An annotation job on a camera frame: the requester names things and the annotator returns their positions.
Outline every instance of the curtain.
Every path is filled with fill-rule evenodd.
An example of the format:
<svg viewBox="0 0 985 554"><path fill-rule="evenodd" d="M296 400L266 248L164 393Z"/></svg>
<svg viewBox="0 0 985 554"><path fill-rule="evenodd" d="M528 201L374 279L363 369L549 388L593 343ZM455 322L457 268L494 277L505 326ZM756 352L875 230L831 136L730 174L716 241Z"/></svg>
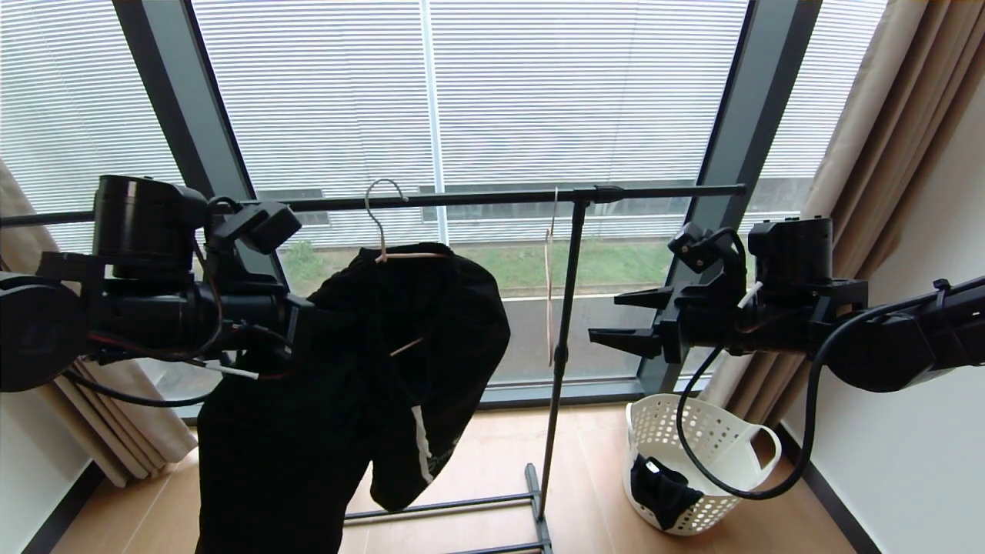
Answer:
<svg viewBox="0 0 985 554"><path fill-rule="evenodd" d="M815 176L803 217L834 220L834 276L865 279L906 215L985 73L981 2L890 0ZM807 382L803 356L726 360L703 393L775 424Z"/></svg>
<svg viewBox="0 0 985 554"><path fill-rule="evenodd" d="M33 209L7 166L0 160L0 216L32 214ZM34 274L45 250L58 247L44 227L4 229L0 262L4 271ZM150 398L161 398L137 362L101 367L77 360L75 369L90 380ZM171 410L117 402L65 378L40 388L41 396L116 486L158 474L197 446L195 437Z"/></svg>

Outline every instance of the green lawn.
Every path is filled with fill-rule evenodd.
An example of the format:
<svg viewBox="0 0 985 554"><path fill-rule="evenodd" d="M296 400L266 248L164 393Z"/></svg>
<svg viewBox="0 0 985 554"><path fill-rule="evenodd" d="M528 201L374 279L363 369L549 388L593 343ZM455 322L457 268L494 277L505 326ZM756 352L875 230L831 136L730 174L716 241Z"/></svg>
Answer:
<svg viewBox="0 0 985 554"><path fill-rule="evenodd" d="M554 283L564 284L568 243L554 243ZM486 267L505 297L543 296L544 245L511 243L462 245L455 253ZM296 294L307 295L332 273L349 264L355 249L314 250L310 243L295 242L281 252L285 271ZM663 284L671 253L664 241L622 242L586 240L578 263L578 290L581 293L629 291Z"/></svg>

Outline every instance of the laundry basket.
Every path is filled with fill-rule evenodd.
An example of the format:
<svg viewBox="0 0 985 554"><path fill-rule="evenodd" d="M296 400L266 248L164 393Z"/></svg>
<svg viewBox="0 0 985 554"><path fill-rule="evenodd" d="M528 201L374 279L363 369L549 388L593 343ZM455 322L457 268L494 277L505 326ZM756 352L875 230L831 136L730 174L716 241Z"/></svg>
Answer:
<svg viewBox="0 0 985 554"><path fill-rule="evenodd" d="M684 452L675 423L679 401L676 394L654 394L626 406L629 448L623 488L633 509L651 525L671 534L693 535L719 522L740 499L711 483ZM759 486L780 459L780 440L771 429L747 423L718 406L689 399L683 422L688 445L697 458L712 474L733 487L751 490ZM765 431L773 439L775 454L766 465L759 464L751 443L759 431ZM632 497L630 470L638 454L644 458L652 456L681 472L689 487L703 493L668 528L661 527L653 512Z"/></svg>

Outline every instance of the black baseboard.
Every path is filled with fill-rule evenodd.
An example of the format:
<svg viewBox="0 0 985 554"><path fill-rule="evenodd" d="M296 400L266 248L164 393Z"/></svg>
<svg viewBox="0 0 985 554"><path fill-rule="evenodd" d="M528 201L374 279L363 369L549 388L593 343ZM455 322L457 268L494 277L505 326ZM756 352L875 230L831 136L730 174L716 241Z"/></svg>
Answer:
<svg viewBox="0 0 985 554"><path fill-rule="evenodd" d="M44 524L34 538L24 548L22 554L48 554L58 544L68 526L72 524L75 517L82 511L96 488L105 479L102 470L95 462L90 462L89 466L82 471L82 475L76 479L75 484L69 489L65 498L58 503L54 511L44 521Z"/></svg>
<svg viewBox="0 0 985 554"><path fill-rule="evenodd" d="M783 446L783 455L790 459L791 463L796 463L801 452L800 445L794 441L794 438L790 436L790 433L782 425L776 426L775 431L776 435L780 438L780 444ZM865 532L862 524L845 508L841 499L838 498L838 495L834 493L831 486L827 484L824 476L821 475L812 463L808 465L807 471L804 472L804 482L807 483L807 486L811 487L814 496L818 497L818 500L821 501L821 505L824 506L828 515L831 516L831 519L834 519L834 524L838 525L841 533L845 535L845 538L848 539L848 542L856 552L859 554L882 554L879 547L873 542L872 537L869 536L869 533Z"/></svg>

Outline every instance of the clothing rack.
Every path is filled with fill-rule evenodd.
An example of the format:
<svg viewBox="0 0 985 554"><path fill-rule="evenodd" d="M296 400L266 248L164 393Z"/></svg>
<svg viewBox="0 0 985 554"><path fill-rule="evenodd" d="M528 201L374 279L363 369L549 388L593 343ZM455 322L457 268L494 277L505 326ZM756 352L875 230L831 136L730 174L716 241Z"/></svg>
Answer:
<svg viewBox="0 0 985 554"><path fill-rule="evenodd" d="M554 457L555 434L558 429L558 410L560 408L561 383L567 366L567 338L571 327L571 309L574 303L574 285L578 272L578 255L581 252L582 231L584 230L585 215L592 203L607 204L632 198L674 198L700 196L731 196L745 194L746 187L741 184L726 186L675 186L628 188L600 185L594 187L579 187L555 190L534 190L525 192L479 192L465 194L420 194L410 197L371 197L368 200L370 208L411 208L437 206L464 206L484 204L530 204L571 202L574 209L571 214L571 235L568 247L567 270L564 278L564 295L561 300L560 331L558 342L554 349L554 381L551 389L551 410L548 416L548 435L544 448L544 475L538 480L537 468L533 463L527 463L524 476L527 481L527 492L440 502L422 506L411 506L398 513L385 511L360 512L346 515L346 521L362 519L397 518L406 514L419 514L440 511L458 511L462 509L489 510L504 506L515 506L518 503L529 503L537 529L537 542L494 546L480 550L470 550L458 554L500 554L505 552L540 551L552 554L551 534L548 530L545 509L548 500L548 484L551 480L551 463ZM314 211L346 211L364 210L364 198L323 198L306 200L279 200L287 204L295 212ZM79 223L92 221L94 214L90 212L59 212L16 216L0 220L0 227L20 227L30 225L55 225L61 223Z"/></svg>

